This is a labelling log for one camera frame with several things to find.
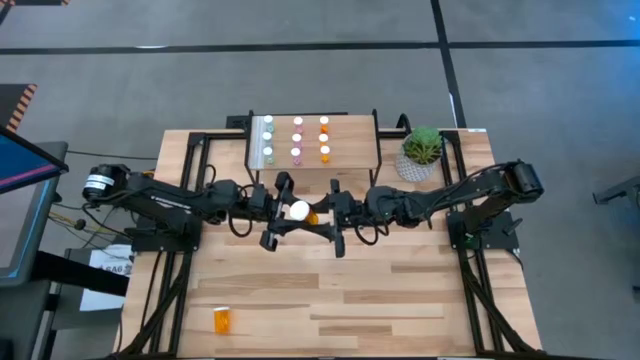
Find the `white paper sheet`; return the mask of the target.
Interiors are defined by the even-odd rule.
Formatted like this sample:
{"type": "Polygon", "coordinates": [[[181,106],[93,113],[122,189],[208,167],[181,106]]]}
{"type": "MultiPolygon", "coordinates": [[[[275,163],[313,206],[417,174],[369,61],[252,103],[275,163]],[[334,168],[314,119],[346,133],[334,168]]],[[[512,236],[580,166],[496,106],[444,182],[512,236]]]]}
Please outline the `white paper sheet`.
{"type": "MultiPolygon", "coordinates": [[[[92,250],[89,265],[127,278],[133,267],[133,251],[130,245],[109,245],[103,250],[92,250]]],[[[124,297],[84,289],[79,310],[81,312],[101,311],[120,308],[124,297]]]]}

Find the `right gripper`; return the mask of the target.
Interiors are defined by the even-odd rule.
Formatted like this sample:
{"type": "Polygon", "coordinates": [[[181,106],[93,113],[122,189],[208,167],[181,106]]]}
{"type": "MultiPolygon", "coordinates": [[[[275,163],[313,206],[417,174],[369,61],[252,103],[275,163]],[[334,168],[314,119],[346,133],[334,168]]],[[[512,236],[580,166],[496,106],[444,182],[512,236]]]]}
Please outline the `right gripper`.
{"type": "Polygon", "coordinates": [[[341,191],[337,179],[330,180],[330,192],[324,198],[310,205],[313,211],[329,211],[333,215],[333,224],[302,225],[301,229],[314,233],[332,241],[335,256],[343,258],[346,254],[346,245],[343,236],[345,228],[352,228],[358,239],[367,244],[368,241],[361,235],[364,228],[361,222],[363,206],[361,201],[356,201],[349,191],[341,191]]]}

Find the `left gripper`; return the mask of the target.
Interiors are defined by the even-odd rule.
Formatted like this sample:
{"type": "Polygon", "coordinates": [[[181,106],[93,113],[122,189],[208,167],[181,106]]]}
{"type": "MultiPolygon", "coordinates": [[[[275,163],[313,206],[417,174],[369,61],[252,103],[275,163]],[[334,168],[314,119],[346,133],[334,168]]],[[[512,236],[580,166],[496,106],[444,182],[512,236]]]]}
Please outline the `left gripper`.
{"type": "Polygon", "coordinates": [[[254,221],[265,222],[267,229],[262,232],[260,246],[265,250],[275,250],[278,245],[277,235],[284,236],[298,229],[300,221],[287,220],[283,208],[296,202],[293,194],[293,179],[288,172],[279,172],[276,177],[276,197],[270,195],[262,185],[256,185],[249,200],[249,210],[254,221]]]}

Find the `monitor blue screen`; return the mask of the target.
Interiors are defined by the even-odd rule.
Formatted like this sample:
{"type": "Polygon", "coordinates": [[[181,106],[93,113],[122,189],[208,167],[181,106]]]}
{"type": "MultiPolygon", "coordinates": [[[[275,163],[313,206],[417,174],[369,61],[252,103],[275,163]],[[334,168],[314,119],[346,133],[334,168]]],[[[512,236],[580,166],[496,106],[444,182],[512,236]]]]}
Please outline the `monitor blue screen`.
{"type": "Polygon", "coordinates": [[[60,176],[69,171],[62,160],[19,135],[0,128],[0,194],[60,176]]]}

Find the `large orange pill bottle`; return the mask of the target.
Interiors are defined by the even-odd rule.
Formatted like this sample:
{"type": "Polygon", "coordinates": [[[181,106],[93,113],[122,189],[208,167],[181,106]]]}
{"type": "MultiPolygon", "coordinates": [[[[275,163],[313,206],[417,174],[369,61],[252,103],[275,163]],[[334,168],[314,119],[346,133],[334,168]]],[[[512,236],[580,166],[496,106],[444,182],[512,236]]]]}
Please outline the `large orange pill bottle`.
{"type": "Polygon", "coordinates": [[[311,205],[303,200],[296,201],[289,207],[289,216],[293,220],[304,221],[310,225],[319,223],[318,215],[311,208],[311,205]]]}

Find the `potted succulent patterned pot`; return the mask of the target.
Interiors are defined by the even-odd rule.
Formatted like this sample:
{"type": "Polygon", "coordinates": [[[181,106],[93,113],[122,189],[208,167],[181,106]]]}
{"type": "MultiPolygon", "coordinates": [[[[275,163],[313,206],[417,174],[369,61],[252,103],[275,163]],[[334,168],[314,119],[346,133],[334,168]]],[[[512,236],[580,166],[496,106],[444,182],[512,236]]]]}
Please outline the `potted succulent patterned pot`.
{"type": "Polygon", "coordinates": [[[436,128],[418,127],[407,135],[396,157],[398,175],[405,181],[426,180],[442,157],[442,136],[436,128]]]}

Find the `wooden shelf black frame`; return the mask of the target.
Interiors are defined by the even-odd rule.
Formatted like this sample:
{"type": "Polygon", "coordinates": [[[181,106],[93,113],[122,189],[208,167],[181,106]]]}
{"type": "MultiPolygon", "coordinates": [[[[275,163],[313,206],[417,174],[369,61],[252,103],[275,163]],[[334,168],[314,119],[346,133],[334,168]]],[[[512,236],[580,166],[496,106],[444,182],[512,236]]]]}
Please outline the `wooden shelf black frame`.
{"type": "Polygon", "coordinates": [[[340,171],[366,171],[369,183],[375,185],[382,165],[380,150],[379,126],[377,114],[341,115],[341,114],[294,114],[274,115],[273,165],[264,163],[264,141],[262,134],[266,131],[263,117],[251,114],[251,122],[246,129],[246,150],[244,165],[252,182],[259,181],[263,172],[280,172],[292,170],[322,170],[330,174],[340,171]],[[291,149],[294,148],[292,135],[295,132],[293,120],[296,116],[304,119],[301,157],[302,165],[295,166],[291,149]],[[321,162],[320,117],[329,117],[327,133],[330,147],[330,161],[321,162]]]}

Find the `black beam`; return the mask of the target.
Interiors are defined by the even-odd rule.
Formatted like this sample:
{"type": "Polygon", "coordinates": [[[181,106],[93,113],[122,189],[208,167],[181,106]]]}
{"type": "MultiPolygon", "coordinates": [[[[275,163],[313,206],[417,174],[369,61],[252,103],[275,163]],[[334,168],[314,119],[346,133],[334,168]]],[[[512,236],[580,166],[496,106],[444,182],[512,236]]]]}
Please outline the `black beam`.
{"type": "Polygon", "coordinates": [[[35,256],[31,280],[48,280],[116,296],[125,296],[129,284],[124,275],[43,251],[35,256]]]}

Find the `orange black striped mat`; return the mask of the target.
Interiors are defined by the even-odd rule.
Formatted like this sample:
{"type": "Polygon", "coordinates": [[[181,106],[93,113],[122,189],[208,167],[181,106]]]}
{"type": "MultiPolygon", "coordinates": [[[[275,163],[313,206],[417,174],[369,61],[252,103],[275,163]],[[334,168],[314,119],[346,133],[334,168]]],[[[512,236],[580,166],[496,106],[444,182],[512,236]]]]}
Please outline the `orange black striped mat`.
{"type": "Polygon", "coordinates": [[[17,132],[37,89],[36,84],[0,84],[0,128],[17,132]]]}

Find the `black chair base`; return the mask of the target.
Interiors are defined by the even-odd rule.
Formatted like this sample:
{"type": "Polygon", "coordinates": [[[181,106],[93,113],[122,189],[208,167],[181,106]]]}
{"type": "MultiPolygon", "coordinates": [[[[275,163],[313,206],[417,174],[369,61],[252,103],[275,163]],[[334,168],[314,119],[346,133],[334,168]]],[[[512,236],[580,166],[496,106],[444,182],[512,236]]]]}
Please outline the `black chair base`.
{"type": "Polygon", "coordinates": [[[640,209],[640,176],[634,176],[603,191],[593,193],[592,197],[598,205],[607,204],[615,198],[626,197],[640,209]]]}

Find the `black aluminium rig frame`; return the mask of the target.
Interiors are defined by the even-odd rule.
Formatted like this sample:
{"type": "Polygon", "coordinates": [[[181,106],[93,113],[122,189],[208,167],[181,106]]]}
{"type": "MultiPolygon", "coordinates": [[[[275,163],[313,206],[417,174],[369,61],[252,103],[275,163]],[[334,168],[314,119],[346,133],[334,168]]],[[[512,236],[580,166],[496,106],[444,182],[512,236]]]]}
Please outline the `black aluminium rig frame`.
{"type": "MultiPolygon", "coordinates": [[[[232,130],[169,130],[165,133],[156,169],[157,175],[177,170],[178,151],[185,151],[182,161],[181,185],[190,181],[191,169],[198,168],[196,186],[204,184],[205,167],[213,156],[211,144],[215,141],[230,143],[229,154],[234,150],[249,151],[248,131],[232,130]]],[[[489,360],[533,360],[542,359],[546,353],[535,349],[509,324],[507,318],[495,304],[490,274],[484,251],[473,251],[477,269],[473,270],[466,254],[466,233],[459,212],[449,212],[446,220],[451,229],[448,237],[452,242],[450,254],[456,258],[460,283],[456,286],[454,298],[466,306],[469,321],[468,334],[473,341],[474,358],[489,360]]],[[[126,347],[118,350],[105,360],[181,360],[180,347],[186,343],[184,332],[190,323],[186,318],[189,305],[189,286],[204,261],[209,258],[205,250],[210,246],[209,237],[201,233],[201,244],[183,253],[165,252],[165,265],[161,284],[148,286],[148,291],[158,291],[158,300],[144,326],[126,347]]]]}

